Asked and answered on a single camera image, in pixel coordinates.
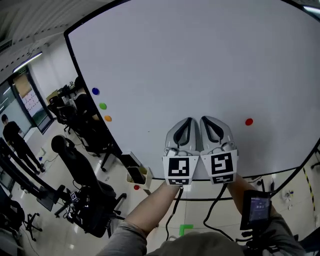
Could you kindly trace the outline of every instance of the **gray sleeve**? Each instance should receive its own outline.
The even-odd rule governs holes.
[[[304,256],[305,251],[301,245],[295,241],[290,228],[284,218],[277,213],[271,217],[271,223],[268,228],[261,234],[261,240],[269,247],[269,250],[264,250],[264,256],[267,255],[290,255]]]
[[[136,225],[123,221],[97,256],[143,256],[146,253],[144,232]]]

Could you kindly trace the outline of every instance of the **air vent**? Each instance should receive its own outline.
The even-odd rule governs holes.
[[[12,40],[6,41],[5,43],[0,44],[0,54],[8,49],[12,45]]]

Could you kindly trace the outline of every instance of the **ceiling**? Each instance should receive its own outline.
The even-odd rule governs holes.
[[[72,24],[112,0],[0,0],[0,77],[41,51]],[[319,0],[295,0],[320,8]]]

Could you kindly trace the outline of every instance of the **red ball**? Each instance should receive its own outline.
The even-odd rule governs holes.
[[[248,118],[247,120],[245,120],[245,125],[246,126],[250,126],[254,123],[254,120],[252,118]]]

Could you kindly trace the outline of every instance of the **green floor marking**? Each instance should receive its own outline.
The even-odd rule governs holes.
[[[180,225],[179,236],[183,236],[185,234],[185,229],[193,229],[193,228],[194,228],[193,224],[191,224],[191,225],[188,225],[188,224]]]

